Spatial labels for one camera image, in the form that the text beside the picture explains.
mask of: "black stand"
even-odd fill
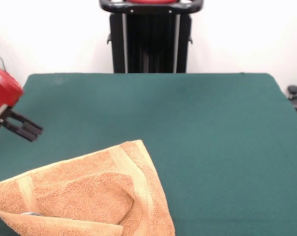
[[[185,73],[191,18],[203,0],[139,4],[100,0],[110,16],[115,73]]]

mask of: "towel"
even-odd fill
[[[175,235],[157,171],[140,140],[0,182],[0,217],[21,236]]]

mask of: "white wall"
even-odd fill
[[[112,72],[109,13],[98,0],[0,0],[0,54],[31,73]],[[297,84],[297,0],[205,0],[193,15],[188,72],[267,72]]]

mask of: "black handle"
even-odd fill
[[[174,2],[168,4],[142,4],[129,1],[113,2],[99,0],[105,11],[126,14],[190,14],[200,11],[203,0],[192,0],[189,3]]]

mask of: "red object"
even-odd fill
[[[130,2],[142,3],[142,4],[166,4],[174,3],[177,0],[129,0]]]
[[[22,95],[20,84],[0,68],[0,117],[6,108],[13,107]]]

